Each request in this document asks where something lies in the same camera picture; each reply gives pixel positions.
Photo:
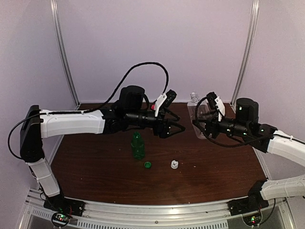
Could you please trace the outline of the clear bottle white cap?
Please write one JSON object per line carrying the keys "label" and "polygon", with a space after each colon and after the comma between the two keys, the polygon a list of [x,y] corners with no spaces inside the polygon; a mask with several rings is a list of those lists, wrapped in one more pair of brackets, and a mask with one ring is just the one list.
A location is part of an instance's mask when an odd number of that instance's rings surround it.
{"label": "clear bottle white cap", "polygon": [[[189,116],[190,116],[191,123],[192,123],[193,120],[195,120],[195,109],[196,109],[198,102],[201,100],[201,97],[198,95],[197,92],[192,92],[190,94],[190,97],[191,97],[191,100],[187,103],[187,108],[188,108]],[[207,100],[204,100],[200,104],[200,106],[198,108],[197,116],[198,116],[198,119],[208,119],[213,116],[212,109],[210,108]],[[195,132],[196,136],[199,139],[205,139],[205,136],[202,134],[201,130],[198,127],[193,125],[193,128],[194,128],[194,132]]]}

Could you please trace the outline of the green plastic bottle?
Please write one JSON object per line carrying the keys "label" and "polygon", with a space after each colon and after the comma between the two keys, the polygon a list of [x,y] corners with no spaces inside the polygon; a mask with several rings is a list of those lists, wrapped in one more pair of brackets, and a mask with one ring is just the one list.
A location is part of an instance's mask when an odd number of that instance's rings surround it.
{"label": "green plastic bottle", "polygon": [[134,132],[132,141],[132,155],[135,159],[142,160],[145,157],[145,144],[144,140],[139,132]]}

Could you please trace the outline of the green bottle cap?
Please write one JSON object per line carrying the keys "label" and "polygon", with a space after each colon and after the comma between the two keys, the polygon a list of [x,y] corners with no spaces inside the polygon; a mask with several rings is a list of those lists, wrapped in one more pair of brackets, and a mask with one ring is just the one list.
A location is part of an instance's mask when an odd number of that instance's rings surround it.
{"label": "green bottle cap", "polygon": [[151,167],[152,167],[151,162],[149,162],[149,161],[144,162],[144,167],[145,167],[146,169],[151,168]]}

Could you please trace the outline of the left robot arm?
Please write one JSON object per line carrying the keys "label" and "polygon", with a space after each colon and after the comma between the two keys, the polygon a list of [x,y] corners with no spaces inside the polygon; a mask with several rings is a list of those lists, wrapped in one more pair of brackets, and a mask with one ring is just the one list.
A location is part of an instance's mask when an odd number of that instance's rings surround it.
{"label": "left robot arm", "polygon": [[38,105],[30,107],[20,130],[20,156],[58,212],[64,212],[69,204],[45,158],[42,139],[57,135],[115,134],[126,131],[129,126],[151,128],[160,138],[185,131],[185,127],[178,124],[180,117],[168,109],[176,98],[175,91],[162,93],[153,109],[142,109],[146,98],[143,88],[130,85],[121,89],[119,99],[110,108],[49,111],[41,110]]}

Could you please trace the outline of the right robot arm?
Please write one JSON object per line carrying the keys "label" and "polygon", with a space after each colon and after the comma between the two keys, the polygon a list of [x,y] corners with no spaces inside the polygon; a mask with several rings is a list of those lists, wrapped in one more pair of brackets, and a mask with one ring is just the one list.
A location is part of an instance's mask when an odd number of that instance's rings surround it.
{"label": "right robot arm", "polygon": [[[234,118],[225,116],[225,107],[220,97],[209,93],[196,105],[193,124],[210,142],[236,148],[251,146],[260,152],[289,159],[299,165],[305,164],[305,143],[278,128],[258,122],[257,102],[250,98],[236,100]],[[263,200],[305,195],[305,176],[257,181],[244,200],[247,210],[255,210]]]}

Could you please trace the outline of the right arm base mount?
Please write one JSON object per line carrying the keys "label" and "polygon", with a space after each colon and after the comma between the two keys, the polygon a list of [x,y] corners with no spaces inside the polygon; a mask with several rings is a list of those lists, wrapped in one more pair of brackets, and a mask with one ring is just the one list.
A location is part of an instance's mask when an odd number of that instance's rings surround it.
{"label": "right arm base mount", "polygon": [[248,191],[247,197],[230,200],[227,205],[231,216],[258,211],[269,206],[268,200],[264,200],[260,191],[267,180],[256,181]]}

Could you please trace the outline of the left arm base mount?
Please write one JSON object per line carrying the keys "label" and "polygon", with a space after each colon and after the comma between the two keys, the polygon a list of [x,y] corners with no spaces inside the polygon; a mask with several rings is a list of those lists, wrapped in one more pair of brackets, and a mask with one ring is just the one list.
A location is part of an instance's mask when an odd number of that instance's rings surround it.
{"label": "left arm base mount", "polygon": [[85,203],[80,200],[66,198],[60,185],[59,189],[60,193],[53,197],[47,196],[44,189],[42,189],[43,194],[45,195],[43,207],[59,213],[81,217],[84,211]]}

